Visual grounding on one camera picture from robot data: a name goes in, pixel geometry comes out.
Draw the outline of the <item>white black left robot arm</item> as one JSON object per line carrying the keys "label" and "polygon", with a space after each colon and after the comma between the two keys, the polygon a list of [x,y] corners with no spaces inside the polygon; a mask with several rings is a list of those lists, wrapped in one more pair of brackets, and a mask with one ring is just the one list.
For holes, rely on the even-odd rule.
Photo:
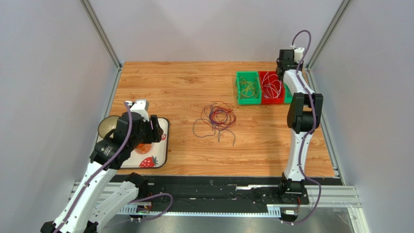
{"label": "white black left robot arm", "polygon": [[80,185],[62,213],[54,221],[45,222],[40,231],[100,233],[125,205],[138,201],[150,207],[148,180],[134,172],[104,201],[98,203],[98,199],[133,150],[140,144],[161,142],[163,133],[156,115],[145,117],[128,111],[102,120],[98,127],[101,140],[95,145]]}

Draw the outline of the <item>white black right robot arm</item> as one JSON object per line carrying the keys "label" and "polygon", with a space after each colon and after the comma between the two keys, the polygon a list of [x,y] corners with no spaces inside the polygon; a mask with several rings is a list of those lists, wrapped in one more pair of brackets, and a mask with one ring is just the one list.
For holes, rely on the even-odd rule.
{"label": "white black right robot arm", "polygon": [[287,114],[291,130],[289,159],[278,190],[282,203],[291,203],[305,194],[305,162],[311,138],[319,127],[324,97],[305,81],[302,67],[304,48],[282,49],[276,61],[276,74],[292,94]]}

